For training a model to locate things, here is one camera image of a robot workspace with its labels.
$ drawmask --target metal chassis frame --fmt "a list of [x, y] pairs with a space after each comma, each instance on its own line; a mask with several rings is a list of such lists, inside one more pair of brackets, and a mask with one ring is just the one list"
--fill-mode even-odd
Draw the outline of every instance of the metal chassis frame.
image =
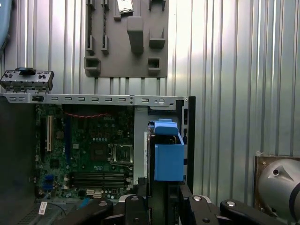
[[[32, 97], [42, 96], [43, 101], [34, 101]], [[144, 127], [140, 125], [141, 120], [152, 120], [169, 118], [170, 112], [176, 112], [177, 102], [182, 102], [178, 119], [181, 121], [180, 134], [187, 136], [185, 144], [184, 171], [187, 175], [187, 184], [191, 191], [194, 185], [194, 148], [195, 148], [195, 97], [173, 97], [173, 96], [143, 96], [143, 95], [74, 95], [74, 94], [49, 94], [49, 93], [0, 93], [0, 97], [5, 97], [12, 104], [72, 104], [72, 105], [122, 105], [135, 106], [135, 148], [134, 148], [134, 168], [138, 171], [142, 168], [144, 161], [140, 130]], [[137, 182], [140, 173], [134, 173], [134, 180]]]
[[[188, 101], [188, 97], [144, 95], [69, 95], [48, 93], [2, 93], [10, 103], [34, 104], [83, 104], [83, 105], [134, 105], [150, 106], [153, 110], [175, 110], [176, 100]], [[43, 96], [43, 102], [33, 101], [33, 96]]]

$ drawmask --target ram slot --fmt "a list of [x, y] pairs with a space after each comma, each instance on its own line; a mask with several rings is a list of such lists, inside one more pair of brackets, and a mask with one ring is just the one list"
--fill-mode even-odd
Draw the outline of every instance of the ram slot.
[[123, 188], [126, 179], [121, 173], [74, 172], [70, 174], [70, 183], [81, 188]]

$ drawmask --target white label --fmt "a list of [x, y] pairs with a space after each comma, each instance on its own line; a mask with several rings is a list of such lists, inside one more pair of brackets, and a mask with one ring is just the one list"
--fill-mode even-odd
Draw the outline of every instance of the white label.
[[47, 207], [47, 202], [41, 202], [41, 206], [39, 207], [39, 215], [45, 215], [46, 207]]
[[147, 178], [148, 176], [148, 132], [144, 133], [144, 177]]

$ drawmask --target chip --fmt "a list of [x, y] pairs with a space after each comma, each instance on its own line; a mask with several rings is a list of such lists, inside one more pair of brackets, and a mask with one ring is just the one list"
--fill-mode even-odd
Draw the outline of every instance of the chip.
[[60, 161], [58, 159], [50, 159], [50, 168], [58, 169], [60, 166]]
[[92, 161], [107, 161], [108, 146], [104, 143], [93, 143], [90, 147]]

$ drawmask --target gray tool holder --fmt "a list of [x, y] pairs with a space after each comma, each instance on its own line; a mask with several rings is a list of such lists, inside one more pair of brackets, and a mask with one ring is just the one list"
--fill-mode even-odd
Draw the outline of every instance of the gray tool holder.
[[132, 0], [120, 13], [117, 0], [86, 0], [88, 77], [166, 77], [168, 0]]

